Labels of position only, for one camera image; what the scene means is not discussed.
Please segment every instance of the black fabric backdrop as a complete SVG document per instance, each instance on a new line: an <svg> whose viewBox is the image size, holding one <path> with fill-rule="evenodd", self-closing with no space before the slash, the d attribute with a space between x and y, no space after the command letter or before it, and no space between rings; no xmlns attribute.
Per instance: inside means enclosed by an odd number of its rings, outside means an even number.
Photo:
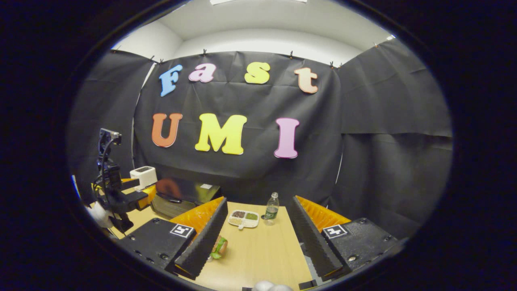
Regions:
<svg viewBox="0 0 517 291"><path fill-rule="evenodd" d="M122 134L122 144L112 146L110 158L120 165L123 178L133 169L131 133L134 108L152 62L126 52L106 54L91 70L77 94L67 130L67 157L79 193L93 202L91 183L98 175L99 130Z"/></svg>
<svg viewBox="0 0 517 291"><path fill-rule="evenodd" d="M266 84L249 84L244 75L248 64L266 62L270 79ZM213 63L214 79L192 82L188 75L195 66ZM159 76L181 64L176 89L160 96ZM318 78L314 94L298 87L295 69L309 67ZM293 195L326 203L339 168L341 153L340 81L336 70L311 60L256 52L194 55L157 65L142 88L134 116L135 166L156 167L159 178L174 176L220 185L229 201L265 204L278 192L280 204L289 206ZM151 139L155 113L181 113L175 143L168 148ZM242 155L197 151L202 113L213 113L222 126L229 116L247 117L242 130ZM277 118L300 121L296 128L294 159L276 158L279 128ZM169 135L170 120L163 123L162 136Z"/></svg>
<svg viewBox="0 0 517 291"><path fill-rule="evenodd" d="M245 82L252 62L271 66L266 84ZM217 66L214 79L190 81L188 75L202 63ZM161 97L159 76L177 64L183 69L176 88ZM279 192L281 205L289 207L290 198L300 195L350 219L368 217L402 238L418 229L439 200L452 150L447 105L431 73L396 39L339 69L272 53L183 57L157 64L138 99L150 65L137 55L110 53L85 81L68 137L70 167L81 192L89 193L97 175L100 127L122 133L123 145L114 147L111 157L121 165L123 177L129 176L134 118L136 167L156 167L158 179L220 185L230 201L265 204L271 192ZM302 67L318 75L315 94L298 87L294 70ZM168 148L152 141L155 113L183 115L176 141ZM247 117L243 155L194 148L203 113L215 114L220 126L231 115ZM275 120L280 117L300 121L294 159L273 155L279 137ZM169 127L167 118L162 136L169 135Z"/></svg>
<svg viewBox="0 0 517 291"><path fill-rule="evenodd" d="M343 157L328 208L412 235L445 187L452 159L447 105L425 65L393 39L344 64Z"/></svg>

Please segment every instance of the white ball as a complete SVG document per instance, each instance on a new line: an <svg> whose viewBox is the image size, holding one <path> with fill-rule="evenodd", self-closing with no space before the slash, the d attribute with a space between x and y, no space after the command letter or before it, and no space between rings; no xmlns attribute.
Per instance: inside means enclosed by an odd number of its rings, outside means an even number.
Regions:
<svg viewBox="0 0 517 291"><path fill-rule="evenodd" d="M255 284L255 286L251 289L252 291L268 291L274 284L270 281L259 281Z"/></svg>
<svg viewBox="0 0 517 291"><path fill-rule="evenodd" d="M293 289L287 285L275 285L268 291L293 291Z"/></svg>

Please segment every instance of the letter m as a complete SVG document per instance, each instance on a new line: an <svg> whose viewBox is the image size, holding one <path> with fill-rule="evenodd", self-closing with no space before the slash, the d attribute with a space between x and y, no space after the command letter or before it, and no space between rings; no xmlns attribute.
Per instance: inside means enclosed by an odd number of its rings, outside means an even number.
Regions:
<svg viewBox="0 0 517 291"><path fill-rule="evenodd" d="M244 149L240 146L242 137L242 127L248 120L242 115L232 115L221 128L217 117L212 113L204 113L199 116L202 121L201 133L199 134L199 142L195 145L198 151L208 152L210 146L208 145L208 138L212 143L214 151L218 151L223 141L226 143L222 147L222 152L225 154L242 155Z"/></svg>

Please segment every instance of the pink letter i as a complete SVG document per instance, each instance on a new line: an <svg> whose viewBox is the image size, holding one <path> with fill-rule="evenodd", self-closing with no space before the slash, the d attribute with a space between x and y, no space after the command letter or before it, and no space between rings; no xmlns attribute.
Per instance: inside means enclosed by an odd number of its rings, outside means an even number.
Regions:
<svg viewBox="0 0 517 291"><path fill-rule="evenodd" d="M275 157L296 158L298 152L294 150L294 131L300 122L292 118L278 118L277 124L280 127L280 136Z"/></svg>

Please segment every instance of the sandwich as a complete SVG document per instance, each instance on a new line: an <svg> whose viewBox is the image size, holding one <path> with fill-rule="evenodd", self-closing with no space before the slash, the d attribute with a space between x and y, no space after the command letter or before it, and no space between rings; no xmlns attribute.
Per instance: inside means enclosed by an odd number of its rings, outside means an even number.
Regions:
<svg viewBox="0 0 517 291"><path fill-rule="evenodd" d="M214 259L221 258L226 251L226 246L228 246L228 241L224 237L218 236L210 256Z"/></svg>

